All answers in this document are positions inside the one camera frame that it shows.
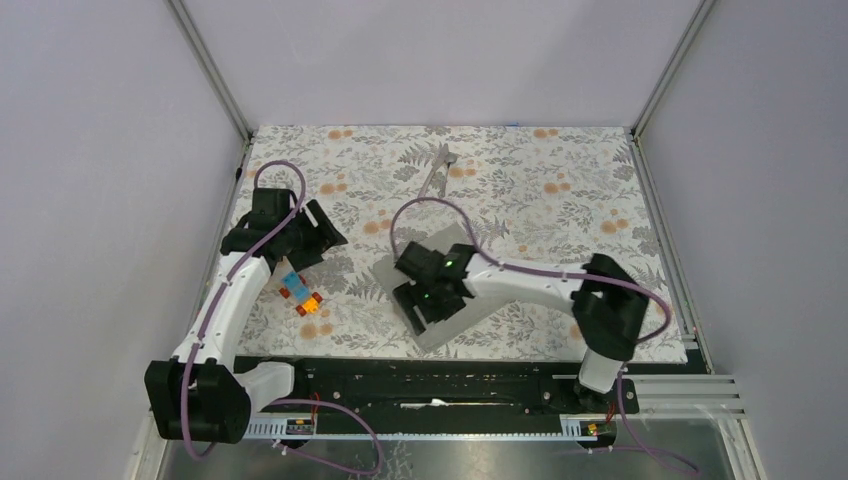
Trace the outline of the grey cloth napkin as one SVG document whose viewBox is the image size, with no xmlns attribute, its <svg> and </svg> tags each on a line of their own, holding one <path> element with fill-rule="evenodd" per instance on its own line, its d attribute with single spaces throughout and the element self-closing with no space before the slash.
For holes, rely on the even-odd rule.
<svg viewBox="0 0 848 480">
<path fill-rule="evenodd" d="M 442 348 L 509 303 L 509 300 L 494 297 L 482 300 L 465 299 L 465 307 L 445 320 L 435 323 L 427 322 L 423 318 L 414 320 L 407 316 L 400 301 L 394 297 L 394 290 L 402 286 L 407 278 L 394 268 L 392 257 L 387 255 L 378 260 L 373 265 L 372 274 L 377 284 L 390 297 L 393 313 L 405 325 L 418 348 L 427 353 Z"/>
</svg>

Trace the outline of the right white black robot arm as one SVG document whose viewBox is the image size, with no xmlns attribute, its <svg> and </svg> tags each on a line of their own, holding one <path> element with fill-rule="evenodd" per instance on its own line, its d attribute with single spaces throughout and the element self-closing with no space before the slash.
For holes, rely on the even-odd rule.
<svg viewBox="0 0 848 480">
<path fill-rule="evenodd" d="M 564 394 L 567 412 L 607 413 L 619 371 L 630 362 L 648 310 L 647 290 L 611 257 L 583 265 L 488 261 L 457 243 L 442 253 L 412 242 L 380 281 L 422 350 L 434 350 L 510 302 L 570 315 L 586 344 L 577 378 Z"/>
</svg>

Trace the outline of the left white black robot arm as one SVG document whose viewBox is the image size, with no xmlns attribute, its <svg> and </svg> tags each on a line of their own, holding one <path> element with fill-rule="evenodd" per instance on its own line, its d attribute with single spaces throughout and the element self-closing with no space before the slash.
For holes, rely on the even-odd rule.
<svg viewBox="0 0 848 480">
<path fill-rule="evenodd" d="M 235 444 L 251 416 L 276 401 L 296 411 L 310 385 L 293 366 L 261 362 L 234 371 L 248 316 L 265 286 L 277 279 L 300 316 L 317 312 L 322 296 L 302 273 L 330 248 L 346 244 L 319 202 L 289 189 L 259 188 L 250 210 L 225 235 L 212 290 L 185 339 L 168 360 L 152 361 L 144 375 L 156 427 L 167 440 Z"/>
</svg>

